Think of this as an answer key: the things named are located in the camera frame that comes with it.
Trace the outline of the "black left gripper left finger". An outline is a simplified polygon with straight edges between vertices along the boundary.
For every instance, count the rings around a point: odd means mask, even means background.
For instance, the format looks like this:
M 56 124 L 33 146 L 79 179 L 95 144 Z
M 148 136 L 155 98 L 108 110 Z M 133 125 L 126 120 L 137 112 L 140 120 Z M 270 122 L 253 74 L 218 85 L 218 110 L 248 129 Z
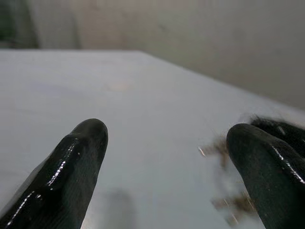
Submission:
M 30 173 L 0 212 L 3 229 L 79 229 L 108 145 L 99 119 L 79 123 Z

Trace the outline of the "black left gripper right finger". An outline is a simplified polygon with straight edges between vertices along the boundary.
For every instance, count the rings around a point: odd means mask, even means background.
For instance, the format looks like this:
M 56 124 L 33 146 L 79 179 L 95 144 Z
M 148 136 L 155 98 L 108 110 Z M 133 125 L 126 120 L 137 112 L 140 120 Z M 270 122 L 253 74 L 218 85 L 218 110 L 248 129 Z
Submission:
M 226 135 L 229 157 L 267 229 L 305 227 L 305 129 L 255 118 Z

